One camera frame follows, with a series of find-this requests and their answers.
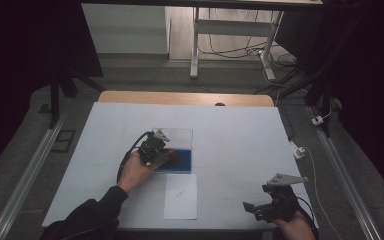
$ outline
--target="floor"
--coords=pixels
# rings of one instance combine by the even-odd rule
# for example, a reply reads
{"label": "floor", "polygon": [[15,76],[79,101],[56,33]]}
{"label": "floor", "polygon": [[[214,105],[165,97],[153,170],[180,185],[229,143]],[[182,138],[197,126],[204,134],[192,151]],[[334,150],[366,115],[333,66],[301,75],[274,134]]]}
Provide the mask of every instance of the floor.
{"label": "floor", "polygon": [[[184,19],[176,21],[172,19],[172,21],[176,23],[191,22],[192,13],[190,10],[185,11],[184,14],[180,13],[180,10],[173,9],[174,12],[177,11],[173,16],[177,14],[177,16],[183,16]],[[217,15],[222,17],[224,11],[217,10]],[[249,13],[248,18],[253,19],[252,16],[255,18],[255,15],[252,15],[253,12]],[[246,14],[242,10],[236,10],[235,14],[231,15],[237,19],[242,19],[242,17],[246,17]],[[187,49],[185,46],[189,45],[187,41],[191,37],[182,38],[187,34],[176,35],[175,32],[180,32],[180,29],[180,25],[172,25],[170,60],[149,56],[126,57],[103,54],[100,55],[100,61],[104,79],[95,80],[107,89],[129,91],[253,94],[258,89],[270,87],[270,84],[262,76],[261,63],[255,56],[228,60],[212,54],[207,54],[208,56],[201,54],[200,59],[204,61],[199,65],[199,77],[197,80],[190,80],[188,63],[190,51],[185,50]],[[182,31],[191,31],[191,27],[185,26],[184,29],[189,30],[182,28]],[[200,47],[209,50],[209,41],[205,42],[207,37],[205,35],[200,37]],[[233,48],[243,48],[247,41],[246,37],[242,40],[214,40],[213,47],[217,51],[226,51]],[[276,54],[280,56],[285,53],[283,50],[279,50]],[[293,56],[291,56],[288,62],[293,62],[293,60]],[[280,79],[290,71],[290,68],[274,68],[274,71],[276,77]],[[70,111],[62,127],[63,132],[72,133],[72,141],[69,145],[64,142],[54,143],[53,150],[48,154],[21,211],[12,223],[6,239],[38,239],[43,231],[41,227],[43,218],[75,150],[90,109],[99,97],[99,93],[89,86],[78,80],[75,80],[75,83],[79,93],[75,99],[71,100]],[[320,224],[320,239],[367,239],[328,160],[327,153],[316,133],[316,128],[310,122],[311,116],[303,102],[305,91],[306,89],[303,89],[282,100],[274,99],[274,101],[282,116],[288,136],[298,146],[306,147],[309,150],[304,158],[297,161],[297,165],[301,175],[311,179],[306,184],[306,189]],[[49,88],[40,89],[33,94],[29,113],[0,157],[0,213],[47,131],[50,117],[49,99]],[[63,104],[68,102],[62,96],[61,99]],[[333,111],[330,115],[331,139],[334,141],[344,165],[373,217],[382,239],[384,239],[384,181],[370,160],[342,128],[337,118],[340,108],[334,104],[332,104],[332,108]],[[245,234],[219,233],[216,236],[192,233],[181,236],[165,234],[161,239],[257,239],[255,236]],[[126,233],[124,235],[127,239],[149,239],[148,236],[149,233],[137,233],[136,235]],[[271,238],[264,234],[263,239]]]}

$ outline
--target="person's left hand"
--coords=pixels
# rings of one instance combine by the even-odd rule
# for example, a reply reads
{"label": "person's left hand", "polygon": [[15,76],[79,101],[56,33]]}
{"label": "person's left hand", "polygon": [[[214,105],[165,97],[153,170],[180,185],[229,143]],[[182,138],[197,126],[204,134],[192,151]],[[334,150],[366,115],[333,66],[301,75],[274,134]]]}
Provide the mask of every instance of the person's left hand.
{"label": "person's left hand", "polygon": [[144,182],[161,164],[162,163],[153,163],[145,166],[140,160],[139,153],[135,151],[130,154],[129,159],[124,164],[123,172],[117,185],[129,193],[132,189]]}

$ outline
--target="paper sheet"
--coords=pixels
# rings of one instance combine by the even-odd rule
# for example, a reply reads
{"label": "paper sheet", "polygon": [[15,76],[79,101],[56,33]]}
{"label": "paper sheet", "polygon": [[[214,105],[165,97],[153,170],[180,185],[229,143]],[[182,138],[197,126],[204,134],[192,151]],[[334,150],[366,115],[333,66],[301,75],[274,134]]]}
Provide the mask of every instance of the paper sheet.
{"label": "paper sheet", "polygon": [[195,174],[168,174],[164,219],[197,219]]}

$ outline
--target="desk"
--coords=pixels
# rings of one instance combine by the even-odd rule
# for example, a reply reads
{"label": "desk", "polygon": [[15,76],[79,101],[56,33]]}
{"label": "desk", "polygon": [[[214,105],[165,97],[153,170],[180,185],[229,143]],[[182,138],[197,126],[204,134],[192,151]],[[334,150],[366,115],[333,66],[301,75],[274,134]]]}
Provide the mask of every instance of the desk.
{"label": "desk", "polygon": [[[220,101],[232,106],[209,106]],[[166,175],[153,174],[123,204],[120,228],[272,228],[257,222],[242,206],[243,201],[271,202],[261,185],[276,173],[300,175],[278,110],[272,106],[267,96],[104,92],[91,110],[43,226],[64,219],[89,198],[100,199],[115,184],[121,157],[132,142],[143,132],[161,127],[193,131],[198,219],[164,220]],[[293,188],[308,201],[303,184]]]}

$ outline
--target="sleeve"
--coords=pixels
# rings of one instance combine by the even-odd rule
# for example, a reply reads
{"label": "sleeve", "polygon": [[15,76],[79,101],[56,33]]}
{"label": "sleeve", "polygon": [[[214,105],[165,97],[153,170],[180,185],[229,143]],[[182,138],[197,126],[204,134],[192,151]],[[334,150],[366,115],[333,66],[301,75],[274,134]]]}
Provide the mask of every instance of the sleeve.
{"label": "sleeve", "polygon": [[118,227],[121,205],[127,198],[123,189],[111,187],[99,202],[89,199],[64,221],[49,225],[40,239],[111,239]]}

